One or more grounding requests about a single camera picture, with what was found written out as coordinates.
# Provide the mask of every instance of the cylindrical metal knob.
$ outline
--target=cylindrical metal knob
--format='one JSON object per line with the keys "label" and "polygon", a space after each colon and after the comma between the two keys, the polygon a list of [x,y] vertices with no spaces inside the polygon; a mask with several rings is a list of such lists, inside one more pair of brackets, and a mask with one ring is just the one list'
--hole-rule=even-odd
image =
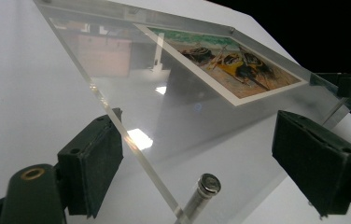
{"label": "cylindrical metal knob", "polygon": [[210,199],[221,190],[219,180],[210,174],[203,174],[198,180],[198,187],[184,208],[184,214],[192,223],[202,212]]}

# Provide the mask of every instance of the photograph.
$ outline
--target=photograph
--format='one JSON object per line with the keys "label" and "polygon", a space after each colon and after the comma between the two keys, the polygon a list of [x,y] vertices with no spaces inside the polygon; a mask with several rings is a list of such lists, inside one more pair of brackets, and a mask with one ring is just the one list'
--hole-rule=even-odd
{"label": "photograph", "polygon": [[307,83],[232,37],[136,26],[235,106]]}

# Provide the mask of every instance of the black background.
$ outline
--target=black background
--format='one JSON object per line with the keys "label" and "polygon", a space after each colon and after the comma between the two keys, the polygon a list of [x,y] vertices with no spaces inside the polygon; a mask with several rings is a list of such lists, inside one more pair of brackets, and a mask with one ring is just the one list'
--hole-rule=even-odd
{"label": "black background", "polygon": [[253,17],[306,69],[351,73],[351,1],[209,1]]}

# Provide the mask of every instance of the glass plate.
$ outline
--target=glass plate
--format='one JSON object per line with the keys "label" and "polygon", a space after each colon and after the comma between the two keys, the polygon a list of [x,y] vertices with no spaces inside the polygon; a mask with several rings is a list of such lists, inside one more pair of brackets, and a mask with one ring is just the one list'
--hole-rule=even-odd
{"label": "glass plate", "polygon": [[[103,223],[241,223],[286,176],[272,157],[277,111],[331,128],[351,109],[232,27],[100,0],[35,3],[124,140]],[[202,174],[221,191],[189,220],[182,208]]]}

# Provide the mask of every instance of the white table surface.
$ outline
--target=white table surface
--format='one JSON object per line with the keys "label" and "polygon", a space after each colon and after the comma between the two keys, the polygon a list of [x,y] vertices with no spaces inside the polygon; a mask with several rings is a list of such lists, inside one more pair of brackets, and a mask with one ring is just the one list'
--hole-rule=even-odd
{"label": "white table surface", "polygon": [[[293,60],[253,18],[229,8],[203,0],[115,2],[230,25]],[[56,163],[57,152],[104,113],[33,1],[0,1],[0,198],[14,173]],[[334,132],[351,142],[351,115]],[[351,207],[347,216],[321,221],[286,178],[242,222],[345,224],[351,223]]]}

